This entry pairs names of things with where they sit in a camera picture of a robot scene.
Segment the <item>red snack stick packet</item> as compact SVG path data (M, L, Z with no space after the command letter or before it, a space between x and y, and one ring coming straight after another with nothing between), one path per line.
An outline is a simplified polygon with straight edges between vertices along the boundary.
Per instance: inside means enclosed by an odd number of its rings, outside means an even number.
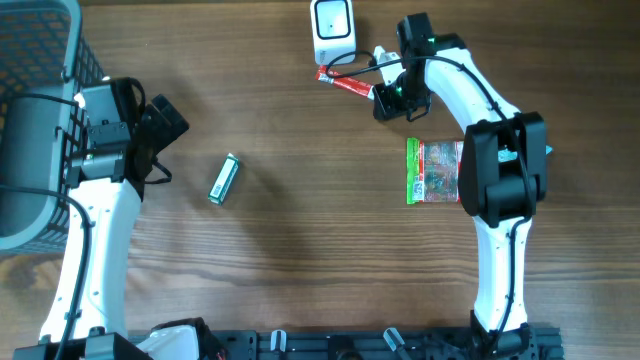
M356 80L353 77L344 76L333 70L327 70L325 65L321 65L318 68L315 79L357 94L368 100L374 100L373 86L371 84Z

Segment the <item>green snack bag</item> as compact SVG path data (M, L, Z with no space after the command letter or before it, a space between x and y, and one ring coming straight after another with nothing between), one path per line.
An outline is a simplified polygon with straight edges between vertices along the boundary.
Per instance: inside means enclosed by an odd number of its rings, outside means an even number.
M462 141L406 142L406 203L455 203L460 201L458 175Z

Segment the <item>green white gum box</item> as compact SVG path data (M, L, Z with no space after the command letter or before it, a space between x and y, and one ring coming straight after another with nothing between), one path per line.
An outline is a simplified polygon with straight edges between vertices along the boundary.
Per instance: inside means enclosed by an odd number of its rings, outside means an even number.
M225 162L212 185L208 194L208 199L216 204L222 205L226 199L227 193L233 184L236 173L239 169L239 159L232 153L228 153Z

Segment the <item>teal tissue packet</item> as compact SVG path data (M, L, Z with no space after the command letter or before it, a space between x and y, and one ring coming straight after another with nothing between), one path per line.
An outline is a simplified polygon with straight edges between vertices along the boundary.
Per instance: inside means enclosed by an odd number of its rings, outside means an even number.
M553 148L549 145L546 146L546 154L549 155L551 154L553 151ZM500 162L508 162L508 161L513 161L516 160L518 157L517 153L515 151L511 151L508 149L503 149L503 150L499 150L498 151L498 160Z

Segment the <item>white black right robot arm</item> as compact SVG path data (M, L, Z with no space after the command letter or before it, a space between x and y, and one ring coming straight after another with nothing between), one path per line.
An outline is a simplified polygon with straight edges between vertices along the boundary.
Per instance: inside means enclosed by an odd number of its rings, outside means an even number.
M414 121L437 95L463 130L458 194L474 221L479 264L467 351L472 359L519 355L531 339L523 291L527 235L547 191L544 120L506 102L462 39L435 34L427 14L406 16L396 34L404 70L375 86L373 115Z

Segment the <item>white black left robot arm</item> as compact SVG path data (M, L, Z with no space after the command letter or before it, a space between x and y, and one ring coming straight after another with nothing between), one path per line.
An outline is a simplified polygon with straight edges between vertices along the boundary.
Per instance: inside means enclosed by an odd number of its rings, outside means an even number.
M107 79L74 99L88 117L67 165L70 223L56 298L39 342L17 359L217 359L223 347L188 318L128 336L124 293L130 240L158 155L189 125L162 95L131 77Z

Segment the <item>white barcode scanner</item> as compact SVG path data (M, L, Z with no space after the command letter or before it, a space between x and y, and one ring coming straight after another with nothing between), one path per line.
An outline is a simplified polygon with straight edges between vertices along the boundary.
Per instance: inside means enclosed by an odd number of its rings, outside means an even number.
M312 0L310 19L317 65L328 65L336 57L338 65L351 63L356 50L355 18L351 0Z

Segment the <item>dark grey mesh basket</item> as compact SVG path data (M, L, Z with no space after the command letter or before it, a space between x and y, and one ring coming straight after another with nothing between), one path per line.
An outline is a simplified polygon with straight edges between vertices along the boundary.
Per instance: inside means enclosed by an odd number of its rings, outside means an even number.
M1 252L65 248L66 166L87 125L73 105L104 72L75 0L1 3Z

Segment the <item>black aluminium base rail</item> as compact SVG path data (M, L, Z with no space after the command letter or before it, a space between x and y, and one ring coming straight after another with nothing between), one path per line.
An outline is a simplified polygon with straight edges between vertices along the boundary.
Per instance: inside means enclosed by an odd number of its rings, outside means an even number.
M482 340L469 328L403 331L259 333L215 331L223 359L479 359ZM557 328L514 330L503 334L491 359L563 360L565 349Z

